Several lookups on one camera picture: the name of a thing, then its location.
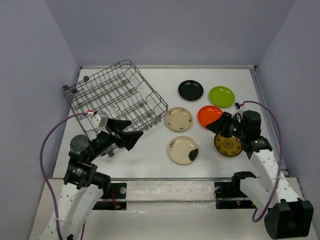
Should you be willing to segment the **cream floral plate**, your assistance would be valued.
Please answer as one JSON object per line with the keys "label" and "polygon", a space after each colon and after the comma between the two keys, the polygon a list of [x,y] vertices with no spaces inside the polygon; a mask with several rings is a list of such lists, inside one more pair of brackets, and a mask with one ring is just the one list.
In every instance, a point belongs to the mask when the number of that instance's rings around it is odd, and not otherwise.
{"label": "cream floral plate", "polygon": [[176,132],[188,130],[194,122],[192,114],[184,107],[169,109],[164,117],[164,121],[168,128]]}

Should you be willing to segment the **orange plate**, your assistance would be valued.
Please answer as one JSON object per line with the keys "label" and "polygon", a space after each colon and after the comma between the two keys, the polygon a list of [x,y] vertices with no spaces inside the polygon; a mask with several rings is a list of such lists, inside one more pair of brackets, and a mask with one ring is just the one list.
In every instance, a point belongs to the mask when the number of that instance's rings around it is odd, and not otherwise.
{"label": "orange plate", "polygon": [[207,125],[218,120],[222,114],[223,111],[217,106],[206,105],[198,111],[197,119],[200,125],[205,128]]}

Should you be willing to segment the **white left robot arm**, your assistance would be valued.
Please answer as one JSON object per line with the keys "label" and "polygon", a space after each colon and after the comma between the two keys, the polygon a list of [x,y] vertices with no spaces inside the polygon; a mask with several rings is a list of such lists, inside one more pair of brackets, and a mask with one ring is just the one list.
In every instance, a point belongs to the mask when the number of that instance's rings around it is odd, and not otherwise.
{"label": "white left robot arm", "polygon": [[125,131],[132,123],[130,120],[112,119],[104,113],[92,111],[87,116],[100,132],[93,140],[85,135],[77,135],[71,140],[68,166],[59,196],[55,196],[47,175],[43,174],[54,211],[39,236],[40,240],[83,239],[90,212],[99,199],[110,194],[112,188],[110,176],[98,172],[93,161],[113,144],[130,151],[143,135],[140,130]]}

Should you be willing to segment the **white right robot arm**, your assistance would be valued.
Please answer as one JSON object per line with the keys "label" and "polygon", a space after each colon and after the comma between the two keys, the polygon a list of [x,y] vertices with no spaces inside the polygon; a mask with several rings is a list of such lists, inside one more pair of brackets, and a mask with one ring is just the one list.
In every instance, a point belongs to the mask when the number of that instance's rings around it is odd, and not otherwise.
{"label": "white right robot arm", "polygon": [[261,116],[252,110],[238,111],[231,115],[224,112],[206,129],[224,138],[240,141],[260,177],[252,172],[236,172],[230,190],[235,196],[246,195],[256,206],[254,222],[264,221],[269,237],[273,240],[303,238],[310,232],[314,213],[313,205],[303,200],[288,183],[269,141],[261,135]]}

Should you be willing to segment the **lime green plate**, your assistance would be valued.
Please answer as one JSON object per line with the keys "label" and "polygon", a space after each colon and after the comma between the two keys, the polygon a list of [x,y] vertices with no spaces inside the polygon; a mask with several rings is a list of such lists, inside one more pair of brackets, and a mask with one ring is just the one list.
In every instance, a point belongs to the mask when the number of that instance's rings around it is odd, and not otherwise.
{"label": "lime green plate", "polygon": [[215,86],[208,94],[211,103],[220,108],[228,108],[235,102],[235,94],[225,86]]}

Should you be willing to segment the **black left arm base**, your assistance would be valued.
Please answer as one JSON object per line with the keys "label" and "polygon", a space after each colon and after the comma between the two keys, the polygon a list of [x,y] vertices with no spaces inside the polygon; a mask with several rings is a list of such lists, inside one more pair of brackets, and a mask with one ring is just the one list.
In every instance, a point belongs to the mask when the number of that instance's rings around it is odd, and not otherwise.
{"label": "black left arm base", "polygon": [[95,211],[122,211],[127,209],[127,183],[112,182],[108,193],[104,193],[94,205]]}

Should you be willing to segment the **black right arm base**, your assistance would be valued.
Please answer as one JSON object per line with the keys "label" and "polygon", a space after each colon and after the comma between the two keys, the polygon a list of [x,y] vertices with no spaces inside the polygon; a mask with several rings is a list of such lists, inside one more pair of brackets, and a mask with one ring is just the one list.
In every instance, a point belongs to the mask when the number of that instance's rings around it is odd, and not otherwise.
{"label": "black right arm base", "polygon": [[255,204],[242,192],[236,192],[230,181],[214,183],[213,196],[217,210],[255,209]]}

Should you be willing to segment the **cream plate black patch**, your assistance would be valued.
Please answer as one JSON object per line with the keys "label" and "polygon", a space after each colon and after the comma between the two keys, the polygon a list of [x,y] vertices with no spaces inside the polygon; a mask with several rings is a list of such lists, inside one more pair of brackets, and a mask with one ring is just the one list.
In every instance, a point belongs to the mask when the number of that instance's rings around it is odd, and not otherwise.
{"label": "cream plate black patch", "polygon": [[178,165],[189,165],[199,154],[198,144],[188,136],[177,136],[167,146],[170,159]]}

